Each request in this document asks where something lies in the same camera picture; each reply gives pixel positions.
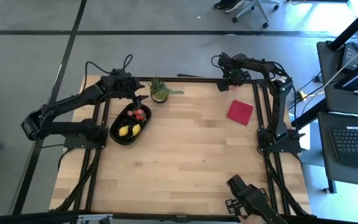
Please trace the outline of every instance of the plant pot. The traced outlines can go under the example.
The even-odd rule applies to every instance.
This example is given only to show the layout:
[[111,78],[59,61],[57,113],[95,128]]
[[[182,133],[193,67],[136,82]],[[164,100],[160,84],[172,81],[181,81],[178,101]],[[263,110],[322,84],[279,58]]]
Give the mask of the plant pot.
[[153,95],[150,94],[150,96],[151,96],[152,100],[156,103],[165,103],[166,100],[168,99],[168,97],[166,97],[164,100],[156,100],[156,99],[154,99]]

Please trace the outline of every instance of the wooden table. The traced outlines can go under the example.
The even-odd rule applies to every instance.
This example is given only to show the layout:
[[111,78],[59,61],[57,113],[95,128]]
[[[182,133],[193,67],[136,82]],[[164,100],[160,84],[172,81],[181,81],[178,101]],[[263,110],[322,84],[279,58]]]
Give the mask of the wooden table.
[[[99,79],[100,76],[89,76],[87,85]],[[148,95],[148,85],[143,84],[146,88],[137,94]],[[219,92],[214,83],[167,82],[167,85],[185,94],[171,95],[162,105],[150,98],[144,100],[143,104],[152,110],[152,119],[134,144],[122,146],[108,137],[99,162],[91,210],[228,215],[224,201],[233,196],[226,181],[235,174],[246,184],[269,191],[264,160],[256,150],[259,127],[256,109],[247,126],[226,118],[232,100],[255,105],[252,85],[226,92]],[[260,101],[264,102],[262,89],[259,92]],[[130,102],[111,100],[109,127]],[[93,108],[85,106],[76,110],[73,121],[92,117]],[[262,112],[267,124],[263,103]],[[290,124],[288,113],[285,121]],[[63,158],[50,208],[58,207],[78,182],[84,151],[75,149]],[[281,160],[286,186],[310,212],[299,161],[284,153]],[[80,208],[84,208],[86,192],[84,190]],[[277,186],[275,193],[282,212]]]

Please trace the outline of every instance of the succulent plant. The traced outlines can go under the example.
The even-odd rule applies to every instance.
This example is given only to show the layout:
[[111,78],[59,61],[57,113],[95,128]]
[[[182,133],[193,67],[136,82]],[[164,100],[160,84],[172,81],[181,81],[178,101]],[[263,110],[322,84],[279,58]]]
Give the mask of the succulent plant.
[[151,84],[149,84],[150,93],[156,100],[164,100],[168,98],[169,94],[184,94],[181,90],[172,90],[167,87],[160,78],[152,77]]

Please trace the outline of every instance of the shoe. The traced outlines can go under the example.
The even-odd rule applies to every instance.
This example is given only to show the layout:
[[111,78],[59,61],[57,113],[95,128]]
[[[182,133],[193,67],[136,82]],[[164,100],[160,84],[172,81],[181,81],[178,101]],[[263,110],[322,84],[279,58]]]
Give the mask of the shoe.
[[236,10],[244,3],[244,0],[232,0],[227,6],[227,9],[224,10],[224,13],[231,13],[232,11]]
[[232,0],[221,0],[220,2],[214,4],[214,9],[217,11],[228,10],[231,2],[232,2]]

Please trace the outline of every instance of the black plastic tray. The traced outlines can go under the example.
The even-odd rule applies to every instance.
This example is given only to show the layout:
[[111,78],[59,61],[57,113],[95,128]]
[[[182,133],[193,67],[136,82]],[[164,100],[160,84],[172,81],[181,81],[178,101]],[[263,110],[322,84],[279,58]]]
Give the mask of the black plastic tray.
[[[116,120],[114,121],[114,123],[111,125],[110,127],[110,137],[112,138],[112,140],[114,140],[116,143],[118,144],[122,144],[124,146],[130,145],[132,144],[139,136],[140,134],[142,134],[142,131],[144,130],[144,128],[147,126],[147,123],[149,123],[150,118],[152,117],[152,111],[150,110],[150,108],[148,108],[145,105],[142,105],[140,107],[144,113],[146,114],[146,121],[141,122],[136,120],[136,118],[129,116],[127,114],[127,112],[129,110],[132,110],[132,103],[128,104],[122,111],[121,113],[118,115],[118,117],[116,118]],[[133,136],[128,134],[127,136],[120,136],[118,131],[121,127],[128,125],[129,126],[129,133],[132,132],[132,128],[137,125],[140,124],[140,133],[137,136]]]

